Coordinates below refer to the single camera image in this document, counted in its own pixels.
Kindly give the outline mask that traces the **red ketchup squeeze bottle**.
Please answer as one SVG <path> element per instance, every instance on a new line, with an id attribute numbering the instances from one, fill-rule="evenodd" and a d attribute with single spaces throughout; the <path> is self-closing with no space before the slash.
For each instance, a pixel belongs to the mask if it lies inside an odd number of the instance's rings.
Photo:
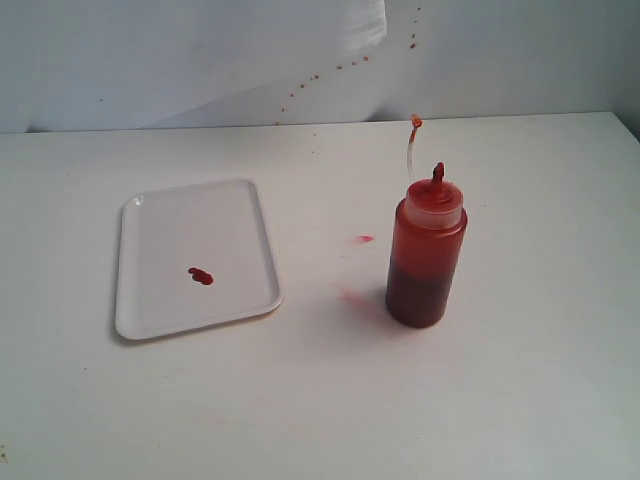
<path id="1" fill-rule="evenodd" d="M 398 322 L 429 328 L 443 317 L 468 216 L 445 165 L 407 188 L 395 210 L 385 304 Z"/>

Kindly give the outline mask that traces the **red ketchup blob on tray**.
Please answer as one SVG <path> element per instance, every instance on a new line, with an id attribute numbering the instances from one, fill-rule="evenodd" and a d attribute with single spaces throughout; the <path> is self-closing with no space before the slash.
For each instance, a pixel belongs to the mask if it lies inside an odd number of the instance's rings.
<path id="1" fill-rule="evenodd" d="M 194 282 L 197 282 L 201 285 L 209 286 L 214 283 L 214 277 L 210 273 L 202 269 L 190 267 L 187 270 L 187 273 L 190 275 L 191 279 Z"/>

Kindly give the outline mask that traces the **white rectangular plastic tray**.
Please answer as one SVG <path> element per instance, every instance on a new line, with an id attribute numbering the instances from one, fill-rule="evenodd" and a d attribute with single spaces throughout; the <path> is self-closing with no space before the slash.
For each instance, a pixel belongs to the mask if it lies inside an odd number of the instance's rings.
<path id="1" fill-rule="evenodd" d="M 194 282 L 196 267 L 214 277 Z M 255 183 L 146 191 L 121 211 L 114 327 L 147 341 L 266 315 L 283 291 Z"/>

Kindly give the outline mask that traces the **white paper sheet on wall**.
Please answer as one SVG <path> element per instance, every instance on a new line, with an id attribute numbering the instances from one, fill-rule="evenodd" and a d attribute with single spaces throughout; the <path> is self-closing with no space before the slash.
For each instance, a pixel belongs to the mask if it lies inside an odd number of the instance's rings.
<path id="1" fill-rule="evenodd" d="M 347 1 L 343 30 L 348 51 L 361 51 L 378 45 L 387 35 L 386 2 Z"/>

